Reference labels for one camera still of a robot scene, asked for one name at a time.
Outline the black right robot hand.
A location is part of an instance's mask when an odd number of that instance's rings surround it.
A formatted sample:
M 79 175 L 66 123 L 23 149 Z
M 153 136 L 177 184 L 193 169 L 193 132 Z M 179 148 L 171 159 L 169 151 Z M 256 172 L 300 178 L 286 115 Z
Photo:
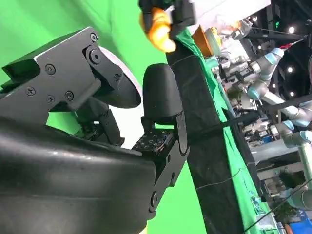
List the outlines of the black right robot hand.
M 139 91 L 92 27 L 3 67 L 0 231 L 137 234 L 189 154 L 176 78 L 147 67 Z

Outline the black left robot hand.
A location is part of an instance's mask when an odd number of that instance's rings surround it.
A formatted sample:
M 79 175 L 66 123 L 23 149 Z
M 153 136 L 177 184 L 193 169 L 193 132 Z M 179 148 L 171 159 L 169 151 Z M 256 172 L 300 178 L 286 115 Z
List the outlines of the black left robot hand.
M 187 27 L 195 25 L 194 4 L 189 0 L 139 0 L 138 5 L 143 13 L 143 30 L 149 33 L 152 28 L 152 10 L 159 8 L 167 10 L 173 6 L 172 23 L 170 23 L 169 38 L 175 39 Z

